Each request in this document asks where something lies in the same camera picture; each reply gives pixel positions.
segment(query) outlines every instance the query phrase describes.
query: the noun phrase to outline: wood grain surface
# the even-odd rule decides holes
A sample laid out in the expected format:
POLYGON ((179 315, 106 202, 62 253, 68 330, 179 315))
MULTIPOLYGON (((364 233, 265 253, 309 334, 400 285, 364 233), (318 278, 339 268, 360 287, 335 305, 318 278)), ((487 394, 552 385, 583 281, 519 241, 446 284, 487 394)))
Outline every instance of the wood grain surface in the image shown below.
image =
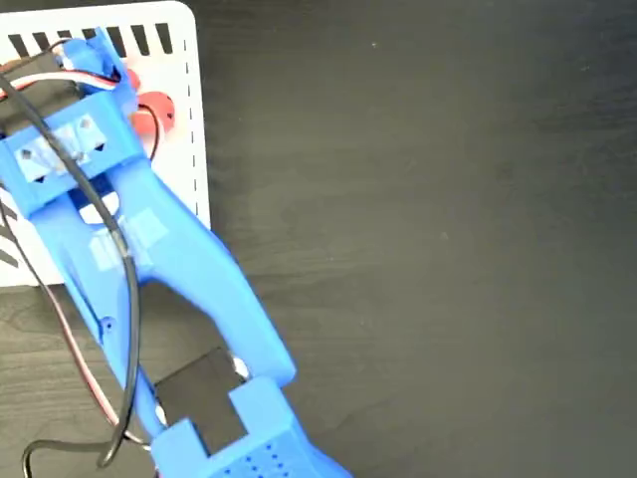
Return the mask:
MULTIPOLYGON (((634 2, 189 3, 213 228, 298 362, 311 439, 362 478, 634 475, 634 2)), ((45 4, 73 2, 0 2, 45 4)), ((157 379, 218 345, 158 291, 157 379)), ((0 474, 33 438, 99 436, 44 299, 4 291, 0 474)), ((151 473, 129 447, 93 465, 43 453, 37 476, 151 473)))

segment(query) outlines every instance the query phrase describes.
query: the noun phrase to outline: black cable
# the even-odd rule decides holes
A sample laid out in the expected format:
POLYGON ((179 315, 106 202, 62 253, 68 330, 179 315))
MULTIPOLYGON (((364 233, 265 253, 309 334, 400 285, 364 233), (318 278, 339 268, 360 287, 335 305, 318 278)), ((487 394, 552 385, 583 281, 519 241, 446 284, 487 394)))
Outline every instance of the black cable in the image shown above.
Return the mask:
POLYGON ((155 159, 155 155, 157 154, 157 149, 159 148, 159 129, 161 128, 159 124, 159 118, 157 117, 157 113, 153 108, 148 105, 139 104, 139 108, 141 110, 146 110, 152 116, 152 120, 155 123, 155 141, 152 145, 152 150, 150 151, 150 160, 153 161, 155 159))
MULTIPOLYGON (((126 283, 128 287, 128 297, 130 302, 129 319, 130 319, 130 340, 128 344, 128 361, 126 368, 126 381, 123 391, 123 400, 118 416, 118 423, 114 428, 112 437, 109 442, 104 444, 103 452, 98 458, 98 467, 104 468, 109 466, 115 458, 121 443, 124 439, 124 434, 130 424, 132 416, 132 407, 134 400, 134 392, 137 383, 137 372, 139 369, 139 329, 140 329, 140 307, 139 307, 139 286, 137 281, 137 272, 135 264, 128 250, 125 237, 121 232, 117 222, 110 215, 106 205, 102 201, 100 195, 96 192, 91 184, 91 181, 84 174, 82 169, 76 164, 71 155, 66 151, 62 143, 53 135, 51 129, 47 126, 42 116, 38 113, 36 108, 29 103, 29 101, 18 92, 9 80, 0 73, 0 89, 4 90, 9 100, 13 101, 16 107, 24 114, 29 122, 38 130, 45 141, 49 144, 51 149, 58 156, 64 167, 69 174, 78 184, 80 190, 89 200, 89 203, 98 212, 98 215, 102 219, 106 229, 110 233, 110 236, 115 244, 117 252, 121 256, 123 263, 124 273, 126 277, 126 283)), ((39 441, 36 444, 27 447, 27 452, 30 453, 38 447, 43 447, 42 443, 56 443, 54 449, 66 449, 66 451, 99 451, 96 444, 87 447, 82 447, 77 443, 68 443, 67 448, 64 448, 63 442, 46 442, 39 441)))
MULTIPOLYGON (((9 240, 11 242, 13 242, 13 244, 16 246, 16 249, 18 249, 18 254, 20 254, 20 257, 22 258, 22 261, 27 266, 27 269, 29 269, 29 272, 31 272, 31 275, 33 275, 33 277, 35 278, 36 282, 38 283, 38 287, 40 288, 40 290, 46 296, 47 300, 51 304, 51 307, 54 310, 56 310, 57 309, 56 303, 54 302, 53 298, 51 297, 51 291, 49 290, 48 286, 45 285, 44 281, 40 277, 40 274, 38 274, 38 271, 36 271, 36 268, 33 266, 33 263, 29 259, 29 256, 27 256, 27 253, 25 252, 24 248, 22 247, 22 244, 20 244, 20 241, 18 241, 18 236, 16 236, 16 234, 13 232, 13 228, 11 227, 11 223, 9 222, 9 218, 7 217, 7 212, 4 209, 2 201, 0 201, 0 219, 2 219, 2 224, 4 225, 4 227, 7 229, 7 232, 9 233, 9 240)), ((68 346, 68 348, 70 350, 72 348, 72 346, 71 346, 71 343, 69 342, 69 340, 67 338, 67 335, 63 334, 63 336, 64 336, 65 342, 67 343, 67 346, 68 346)), ((76 368, 78 369, 78 371, 80 371, 82 366, 79 363, 78 358, 75 356, 75 354, 71 354, 71 356, 73 357, 73 361, 76 364, 76 368)), ((82 375, 82 378, 83 378, 82 381, 84 382, 84 384, 87 386, 89 391, 91 391, 91 387, 89 386, 89 383, 86 380, 84 380, 84 376, 83 375, 82 375)), ((102 408, 102 405, 100 404, 100 402, 98 401, 98 398, 95 396, 94 393, 91 393, 91 397, 95 401, 95 403, 98 406, 98 408, 102 408)), ((126 435, 125 439, 126 440, 130 440, 130 437, 128 435, 126 435)))

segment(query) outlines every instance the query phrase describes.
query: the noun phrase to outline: red object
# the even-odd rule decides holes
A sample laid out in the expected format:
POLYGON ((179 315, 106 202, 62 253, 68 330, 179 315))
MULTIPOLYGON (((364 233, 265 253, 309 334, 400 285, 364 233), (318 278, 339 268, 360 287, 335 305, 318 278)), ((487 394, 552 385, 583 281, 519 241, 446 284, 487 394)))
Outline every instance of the red object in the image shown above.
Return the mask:
POLYGON ((128 68, 127 71, 128 71, 128 76, 130 77, 130 82, 132 83, 132 87, 135 88, 135 91, 139 90, 139 86, 141 85, 139 76, 137 75, 136 72, 134 72, 130 68, 128 68))
MULTIPOLYGON (((155 112, 165 132, 169 132, 174 128, 175 105, 169 95, 162 92, 148 92, 139 95, 137 101, 140 105, 147 105, 155 112)), ((144 110, 132 114, 130 122, 137 134, 155 133, 154 119, 144 110)))

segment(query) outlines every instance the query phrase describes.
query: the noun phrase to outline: black stripe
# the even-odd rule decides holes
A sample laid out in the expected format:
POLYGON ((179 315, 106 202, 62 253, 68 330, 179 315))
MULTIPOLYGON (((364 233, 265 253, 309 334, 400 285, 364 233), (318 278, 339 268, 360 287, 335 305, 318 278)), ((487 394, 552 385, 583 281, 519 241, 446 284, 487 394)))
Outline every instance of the black stripe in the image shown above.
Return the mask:
POLYGON ((0 207, 4 209, 4 212, 7 214, 8 217, 13 219, 14 221, 18 219, 18 215, 16 214, 16 212, 13 209, 11 209, 9 206, 4 204, 2 201, 0 201, 0 207))
POLYGON ((47 34, 44 32, 34 33, 33 38, 40 47, 40 50, 44 51, 51 46, 51 44, 49 43, 49 39, 47 38, 47 34))
POLYGON ((126 48, 123 46, 123 38, 121 37, 119 27, 108 27, 106 28, 106 31, 110 36, 110 40, 112 41, 117 54, 124 58, 126 56, 126 48))
POLYGON ((16 269, 18 268, 18 261, 13 256, 10 256, 6 252, 4 252, 2 249, 0 249, 0 262, 9 264, 10 266, 15 267, 16 269))
POLYGON ((139 47, 139 53, 141 53, 144 57, 150 55, 148 40, 146 39, 146 31, 143 29, 143 25, 131 25, 130 30, 132 30, 132 35, 135 37, 135 41, 139 47))
POLYGON ((29 52, 27 52, 27 47, 24 45, 21 35, 9 35, 9 40, 16 49, 16 52, 18 52, 18 55, 20 55, 20 58, 29 56, 29 52))
POLYGON ((14 242, 13 234, 11 234, 11 231, 7 226, 3 226, 2 224, 0 224, 0 237, 4 237, 5 239, 9 239, 11 242, 14 242))
POLYGON ((90 40, 92 37, 94 37, 96 35, 96 29, 95 28, 83 28, 82 29, 82 33, 84 33, 84 38, 86 38, 87 40, 90 40))
POLYGON ((172 53, 172 42, 170 41, 170 30, 167 23, 155 23, 157 29, 157 35, 159 35, 159 41, 161 42, 161 48, 163 53, 172 53))

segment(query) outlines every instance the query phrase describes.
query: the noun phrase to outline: blue robotic arm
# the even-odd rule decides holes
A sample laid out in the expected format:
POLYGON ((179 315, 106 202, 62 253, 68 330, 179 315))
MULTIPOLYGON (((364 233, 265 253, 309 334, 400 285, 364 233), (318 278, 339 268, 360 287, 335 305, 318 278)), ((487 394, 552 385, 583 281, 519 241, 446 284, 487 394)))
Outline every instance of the blue robotic arm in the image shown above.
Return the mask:
MULTIPOLYGON (((116 72, 120 81, 112 91, 85 87, 82 99, 49 115, 47 124, 81 159, 101 194, 117 193, 114 217, 140 283, 163 282, 213 318, 250 373, 246 383, 230 392, 247 434, 212 456, 189 419, 170 427, 162 424, 153 387, 143 370, 139 373, 134 410, 151 438, 151 455, 162 477, 349 477, 310 444, 288 405, 281 387, 294 378, 296 368, 240 268, 151 170, 127 119, 136 110, 135 91, 109 39, 98 32, 90 40, 70 40, 63 48, 75 68, 100 75, 116 72)), ((102 225, 83 220, 77 185, 34 127, 0 143, 2 181, 41 235, 124 387, 128 295, 110 235, 102 225)))

